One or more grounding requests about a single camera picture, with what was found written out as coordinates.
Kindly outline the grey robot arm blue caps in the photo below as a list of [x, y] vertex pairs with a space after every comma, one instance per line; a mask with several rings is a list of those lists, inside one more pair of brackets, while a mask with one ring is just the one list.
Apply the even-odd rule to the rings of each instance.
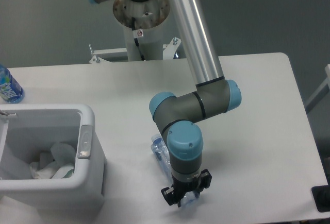
[[[89, 0], [100, 4], [109, 0]], [[174, 14], [196, 89], [177, 97], [156, 94], [149, 110], [168, 150], [171, 186], [161, 193], [169, 205], [197, 198], [211, 184], [201, 169], [203, 138], [197, 123], [237, 108], [241, 92], [224, 77], [209, 36], [200, 0], [113, 0], [113, 14], [124, 30], [129, 61], [163, 59], [161, 27]]]

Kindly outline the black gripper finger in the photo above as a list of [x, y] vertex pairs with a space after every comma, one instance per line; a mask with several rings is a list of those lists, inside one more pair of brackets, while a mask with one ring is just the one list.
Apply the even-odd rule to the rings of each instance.
[[181, 207], [181, 200], [184, 197], [184, 192], [175, 188], [173, 185], [171, 187], [165, 187], [161, 190], [161, 194], [169, 206], [177, 205]]
[[208, 169], [202, 170], [198, 179], [198, 186], [194, 190], [194, 195], [196, 198], [200, 197], [200, 194], [204, 189], [208, 189], [210, 187], [211, 181], [212, 181], [212, 175], [209, 172], [209, 170]]

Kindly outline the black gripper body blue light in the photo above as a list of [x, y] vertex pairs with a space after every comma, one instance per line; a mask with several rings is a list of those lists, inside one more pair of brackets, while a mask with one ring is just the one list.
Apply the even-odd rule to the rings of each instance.
[[203, 190], [200, 188], [200, 178], [193, 177], [192, 181], [182, 182], [173, 177], [172, 187], [174, 189], [174, 198], [183, 198], [187, 192], [196, 192], [200, 194]]

